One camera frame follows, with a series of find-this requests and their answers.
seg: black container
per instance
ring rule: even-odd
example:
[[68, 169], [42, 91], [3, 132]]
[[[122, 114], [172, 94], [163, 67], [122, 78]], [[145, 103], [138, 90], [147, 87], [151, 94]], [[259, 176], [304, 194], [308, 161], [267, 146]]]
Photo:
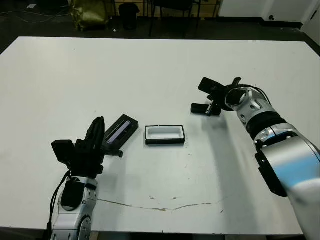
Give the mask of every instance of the black container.
[[133, 30], [137, 28], [137, 14], [140, 12], [134, 3], [124, 3], [119, 6], [120, 16], [123, 22], [123, 28]]

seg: wall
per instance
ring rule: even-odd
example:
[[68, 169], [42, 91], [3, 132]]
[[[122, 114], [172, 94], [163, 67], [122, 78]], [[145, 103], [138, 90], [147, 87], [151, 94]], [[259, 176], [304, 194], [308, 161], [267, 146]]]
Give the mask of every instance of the wall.
[[320, 46], [320, 7], [312, 20], [302, 27], [302, 31]]
[[320, 0], [223, 0], [220, 17], [258, 17], [269, 21], [305, 23]]
[[[115, 0], [117, 16], [119, 16], [119, 6], [124, 3], [136, 4], [140, 10], [140, 13], [137, 14], [138, 16], [145, 15], [145, 16], [151, 17], [151, 4], [147, 0], [145, 0], [145, 4], [144, 4], [144, 0]], [[217, 0], [202, 1], [199, 16], [201, 18], [212, 18], [216, 4], [217, 4]], [[198, 7], [199, 7], [198, 4], [193, 4], [191, 17], [198, 16]], [[115, 13], [114, 6], [113, 6], [111, 0], [107, 0], [107, 10], [111, 16], [114, 15], [114, 13]], [[217, 9], [215, 11], [215, 15], [217, 15], [218, 12], [219, 12], [219, 5], [217, 6]], [[162, 13], [163, 13], [164, 17], [182, 17], [183, 16], [182, 11], [167, 9], [167, 8], [163, 8]], [[159, 7], [155, 8], [155, 16], [160, 17], [160, 8]]]
[[269, 0], [264, 7], [262, 18], [269, 21], [272, 15], [278, 22], [301, 23], [314, 0]]
[[220, 17], [261, 17], [268, 0], [223, 0]]

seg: table surface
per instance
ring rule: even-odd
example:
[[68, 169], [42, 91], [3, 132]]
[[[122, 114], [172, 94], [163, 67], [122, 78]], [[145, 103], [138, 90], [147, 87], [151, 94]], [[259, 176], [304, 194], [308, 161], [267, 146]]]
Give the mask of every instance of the table surface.
[[[104, 159], [93, 231], [301, 234], [236, 113], [190, 106], [206, 101], [202, 77], [242, 77], [320, 147], [319, 66], [304, 42], [19, 37], [0, 56], [0, 226], [45, 229], [66, 171], [51, 142], [126, 114], [140, 127]], [[183, 125], [185, 144], [146, 146], [145, 125]]]

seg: black cable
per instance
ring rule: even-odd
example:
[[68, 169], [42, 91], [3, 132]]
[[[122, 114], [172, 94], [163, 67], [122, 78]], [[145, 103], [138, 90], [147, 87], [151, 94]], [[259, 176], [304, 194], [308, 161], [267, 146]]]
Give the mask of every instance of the black cable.
[[44, 231], [43, 236], [42, 236], [43, 240], [50, 240], [51, 239], [51, 235], [52, 235], [52, 215], [54, 213], [57, 195], [58, 195], [58, 192], [59, 192], [59, 189], [60, 189], [61, 185], [65, 182], [67, 177], [70, 176], [70, 172], [71, 172], [71, 170], [67, 171], [64, 174], [61, 182], [59, 183], [58, 187], [56, 188], [56, 190], [54, 191], [54, 193], [52, 195], [51, 202], [50, 202], [49, 221], [46, 224], [46, 230]]
[[239, 89], [239, 88], [242, 88], [242, 87], [247, 87], [247, 88], [252, 88], [254, 90], [257, 90], [263, 97], [264, 99], [272, 106], [267, 94], [260, 88], [256, 87], [256, 86], [251, 86], [251, 85], [247, 85], [247, 84], [240, 84], [238, 85], [239, 87], [235, 87], [234, 89]]

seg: robotic hand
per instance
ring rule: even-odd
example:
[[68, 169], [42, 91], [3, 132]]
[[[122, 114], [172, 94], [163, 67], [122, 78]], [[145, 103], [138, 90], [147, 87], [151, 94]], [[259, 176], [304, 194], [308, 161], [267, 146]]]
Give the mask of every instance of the robotic hand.
[[[105, 156], [122, 158], [120, 148], [138, 129], [139, 123], [122, 115], [106, 132], [104, 117], [97, 117], [85, 139], [56, 140], [51, 145], [59, 162], [69, 171], [55, 190], [50, 204], [50, 217], [43, 239], [88, 240], [92, 214], [97, 202], [97, 175], [102, 174]], [[52, 230], [52, 215], [58, 190], [66, 180], [58, 199], [58, 216]]]
[[236, 111], [254, 141], [259, 171], [270, 191], [288, 197], [305, 237], [320, 239], [320, 152], [272, 107], [259, 88], [203, 78], [198, 89], [209, 94], [210, 105], [191, 105], [191, 112], [219, 116]]

